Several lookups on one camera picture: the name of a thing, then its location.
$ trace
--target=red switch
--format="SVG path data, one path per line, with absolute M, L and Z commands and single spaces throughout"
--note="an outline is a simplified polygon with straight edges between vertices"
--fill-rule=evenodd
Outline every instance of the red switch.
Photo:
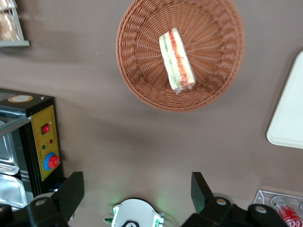
M 59 165 L 59 157 L 56 155 L 51 156 L 47 165 L 51 169 L 57 168 L 57 166 Z
M 42 135 L 46 134 L 47 132 L 49 132 L 49 125 L 46 124 L 46 125 L 42 126 L 41 127 L 41 132 L 42 132 Z

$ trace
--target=green light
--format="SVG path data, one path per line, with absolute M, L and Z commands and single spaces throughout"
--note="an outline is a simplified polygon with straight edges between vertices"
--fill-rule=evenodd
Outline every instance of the green light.
M 112 222 L 112 227 L 115 226 L 116 218 L 117 218 L 117 215 L 118 215 L 118 212 L 119 212 L 119 207 L 118 206 L 114 207 L 113 211 L 114 211 L 114 218 L 113 218 L 113 222 Z
M 155 216 L 153 217 L 152 227 L 158 227 L 159 222 L 160 222 L 159 216 L 155 215 Z

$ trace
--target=black bracket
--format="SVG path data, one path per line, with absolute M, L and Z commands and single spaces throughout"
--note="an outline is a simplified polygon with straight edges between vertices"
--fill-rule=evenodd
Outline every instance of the black bracket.
M 263 204 L 243 210 L 223 197 L 214 197 L 201 173 L 193 172 L 191 198 L 196 213 L 182 227 L 287 227 L 279 214 Z

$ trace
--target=metal rack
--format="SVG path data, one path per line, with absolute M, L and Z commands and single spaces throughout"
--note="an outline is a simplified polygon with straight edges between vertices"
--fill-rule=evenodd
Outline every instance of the metal rack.
M 13 15 L 13 19 L 18 30 L 19 40 L 16 41 L 0 40 L 0 47 L 30 46 L 29 41 L 24 39 L 16 5 L 12 9 L 9 9 L 9 13 Z

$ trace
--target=soda can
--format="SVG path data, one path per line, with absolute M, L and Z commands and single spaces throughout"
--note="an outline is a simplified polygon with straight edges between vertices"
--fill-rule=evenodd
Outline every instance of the soda can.
M 270 205 L 279 213 L 289 227 L 303 227 L 303 221 L 286 197 L 276 196 L 271 199 Z

